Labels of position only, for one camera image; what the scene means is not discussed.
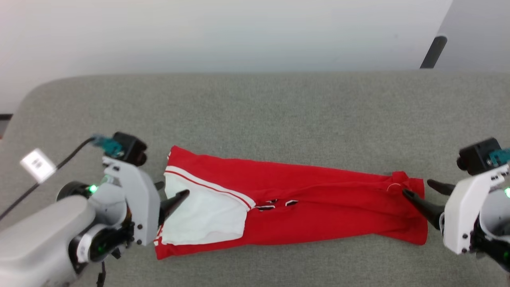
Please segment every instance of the white stripe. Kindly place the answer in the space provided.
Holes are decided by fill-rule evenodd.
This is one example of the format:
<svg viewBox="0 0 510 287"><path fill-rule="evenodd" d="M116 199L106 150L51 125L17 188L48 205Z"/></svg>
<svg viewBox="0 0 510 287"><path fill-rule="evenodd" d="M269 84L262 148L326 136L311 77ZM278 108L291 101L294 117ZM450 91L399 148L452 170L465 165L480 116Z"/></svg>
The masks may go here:
<svg viewBox="0 0 510 287"><path fill-rule="evenodd" d="M229 194L225 194L225 195L230 196L230 197L232 197L232 198L234 198L234 199L236 199L238 201L239 201L239 198L242 198L244 201L246 201L250 205L251 208L253 208L255 206L255 201L253 199L251 199L249 196L247 196L245 194L242 194L240 192L237 192L235 190L231 190L231 189L225 188L225 187L223 187L221 185L218 185L216 183L205 181L205 180L203 180L201 178L198 178L198 177L190 174L189 172L185 171L182 168L178 168L177 166L169 165L169 166L166 167L165 171L167 171L167 172L175 172L175 173L180 174L180 175L182 175L182 176L184 176L186 178L189 178L190 180L192 180L192 181L194 181L196 183L203 184L203 185L205 185L207 187L214 188L214 189L219 190L221 192L226 192L226 193L233 194L235 196L231 196Z"/></svg>

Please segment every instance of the white cable label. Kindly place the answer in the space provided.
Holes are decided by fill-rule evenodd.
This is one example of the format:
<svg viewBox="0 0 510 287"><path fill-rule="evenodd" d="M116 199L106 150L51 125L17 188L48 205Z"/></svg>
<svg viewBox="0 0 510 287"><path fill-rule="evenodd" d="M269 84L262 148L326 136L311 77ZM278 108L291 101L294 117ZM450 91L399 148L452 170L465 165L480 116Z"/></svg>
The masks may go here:
<svg viewBox="0 0 510 287"><path fill-rule="evenodd" d="M43 183L57 171L56 166L40 150L34 149L19 162L39 183Z"/></svg>

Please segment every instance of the folded shirt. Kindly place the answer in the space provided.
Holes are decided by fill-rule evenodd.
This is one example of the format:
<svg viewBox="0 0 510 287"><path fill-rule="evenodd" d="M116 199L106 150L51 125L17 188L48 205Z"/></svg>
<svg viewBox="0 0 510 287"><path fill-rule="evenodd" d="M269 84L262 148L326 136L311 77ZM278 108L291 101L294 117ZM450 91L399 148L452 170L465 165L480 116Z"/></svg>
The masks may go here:
<svg viewBox="0 0 510 287"><path fill-rule="evenodd" d="M422 179L221 159L171 149L167 197L189 197L160 228L158 259L246 244L279 245L376 233L425 244L427 221L404 198Z"/></svg>

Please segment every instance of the gray fabric surface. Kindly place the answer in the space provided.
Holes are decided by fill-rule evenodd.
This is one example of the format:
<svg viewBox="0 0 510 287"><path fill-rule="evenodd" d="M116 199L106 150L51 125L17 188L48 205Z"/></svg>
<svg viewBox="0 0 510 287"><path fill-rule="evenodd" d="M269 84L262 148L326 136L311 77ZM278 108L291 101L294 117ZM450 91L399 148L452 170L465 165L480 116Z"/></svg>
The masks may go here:
<svg viewBox="0 0 510 287"><path fill-rule="evenodd" d="M494 136L510 146L510 76L435 71L260 75L97 76L35 89L0 146L0 209L34 180L33 148L58 162L92 133L124 131L149 146L143 167L163 180L172 145L195 153L311 164L457 182L458 149ZM96 183L101 152L86 147L0 224L55 200L71 180ZM446 198L427 188L436 203ZM430 228L425 246L377 235L245 246L156 261L136 246L107 261L116 286L506 286L489 259L457 256ZM99 266L74 286L94 286Z"/></svg>

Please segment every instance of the glowing green light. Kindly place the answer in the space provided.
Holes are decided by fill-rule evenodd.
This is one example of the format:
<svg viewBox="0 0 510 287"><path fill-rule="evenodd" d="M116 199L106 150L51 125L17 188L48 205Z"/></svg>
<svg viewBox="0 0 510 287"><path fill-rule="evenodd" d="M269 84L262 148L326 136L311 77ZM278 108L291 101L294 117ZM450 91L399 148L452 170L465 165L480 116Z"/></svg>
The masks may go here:
<svg viewBox="0 0 510 287"><path fill-rule="evenodd" d="M90 191L91 193L96 192L96 191L97 191L97 186L95 186L95 185L91 185L91 186L89 186L89 191Z"/></svg>

